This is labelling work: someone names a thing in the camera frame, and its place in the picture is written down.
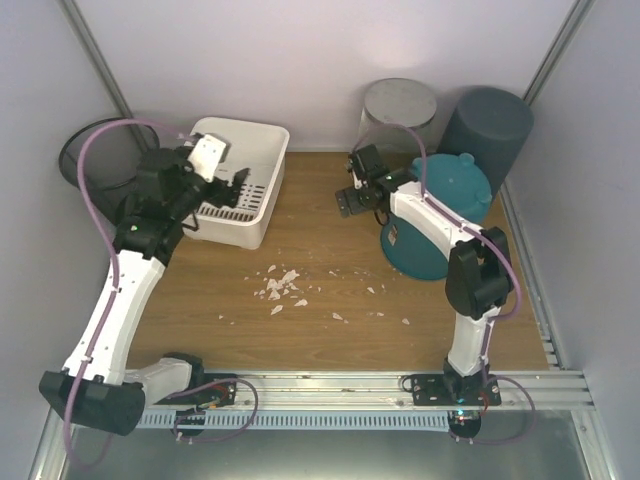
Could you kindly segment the white plastic tub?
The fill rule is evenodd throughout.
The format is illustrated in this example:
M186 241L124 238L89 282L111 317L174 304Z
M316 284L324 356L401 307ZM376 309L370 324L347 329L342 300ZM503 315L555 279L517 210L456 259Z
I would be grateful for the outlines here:
M192 131L212 134L229 148L216 177L230 182L235 173L249 170L236 206L204 203L184 233L194 240L211 241L256 250L260 247L284 179L289 131L281 126L222 117L198 120Z

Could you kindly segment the teal plastic bin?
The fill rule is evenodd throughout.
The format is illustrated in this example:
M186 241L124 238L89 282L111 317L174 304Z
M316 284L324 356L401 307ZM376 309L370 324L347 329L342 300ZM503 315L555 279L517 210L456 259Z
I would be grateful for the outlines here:
M491 186L468 153L435 154L427 159L427 190L456 214L480 224L492 203ZM448 262L436 245L395 215L381 231L382 251L389 263L409 277L438 281L447 276Z

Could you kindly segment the silver mesh metal bin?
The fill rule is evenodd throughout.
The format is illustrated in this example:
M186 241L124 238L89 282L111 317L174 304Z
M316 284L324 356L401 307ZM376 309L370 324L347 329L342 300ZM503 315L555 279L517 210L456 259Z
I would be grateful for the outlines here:
M427 146L436 112L436 95L424 83L405 78L378 80L365 91L357 139L373 143L384 154L418 156L419 145L410 133L382 124L403 125Z

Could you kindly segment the black wire mesh bin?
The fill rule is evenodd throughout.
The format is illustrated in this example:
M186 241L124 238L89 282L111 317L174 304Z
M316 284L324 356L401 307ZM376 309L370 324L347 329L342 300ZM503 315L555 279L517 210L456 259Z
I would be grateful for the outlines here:
M111 117L94 121L72 134L62 145L57 157L63 179L79 188L77 162L88 137L99 127L121 120ZM144 152L160 146L155 129L149 126L121 126L101 134L86 154L84 175L89 197L102 216L115 225L121 204L135 187L135 174Z

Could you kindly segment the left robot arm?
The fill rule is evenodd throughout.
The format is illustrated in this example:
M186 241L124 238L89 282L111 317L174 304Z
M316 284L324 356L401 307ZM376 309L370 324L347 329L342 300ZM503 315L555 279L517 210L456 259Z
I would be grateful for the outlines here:
M126 436L144 410L174 395L185 404L206 391L200 358L169 353L129 371L130 346L151 293L165 273L196 211L205 203L237 205L249 171L231 181L216 177L227 145L202 138L192 146L161 148L142 156L134 190L123 200L113 258L89 323L59 372L43 374L39 391L67 423Z

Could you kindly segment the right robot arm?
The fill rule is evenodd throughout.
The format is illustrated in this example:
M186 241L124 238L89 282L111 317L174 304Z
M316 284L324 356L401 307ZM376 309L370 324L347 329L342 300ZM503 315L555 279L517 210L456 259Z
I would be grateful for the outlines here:
M454 208L488 204L486 176L470 153L430 155L393 170L373 145L350 153L346 170L353 184L336 193L342 216L384 214L384 254L409 277L426 280L426 267L440 264L455 326L436 386L456 405L480 398L489 386L494 326L509 295L521 293L505 232Z

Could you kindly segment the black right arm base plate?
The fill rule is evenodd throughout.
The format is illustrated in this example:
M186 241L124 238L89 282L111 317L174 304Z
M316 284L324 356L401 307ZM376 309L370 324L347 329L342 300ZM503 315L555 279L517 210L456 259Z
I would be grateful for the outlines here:
M417 373L403 376L400 388L415 406L499 406L500 391L483 382L480 373L461 377L455 373Z

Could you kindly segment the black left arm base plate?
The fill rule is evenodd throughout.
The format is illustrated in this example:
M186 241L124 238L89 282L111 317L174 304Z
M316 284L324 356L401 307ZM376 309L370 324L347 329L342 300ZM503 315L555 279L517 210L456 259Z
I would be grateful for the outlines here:
M236 395L236 379L233 373L205 373L200 380L192 382L180 395L171 400L191 404L195 409L209 409L233 405Z

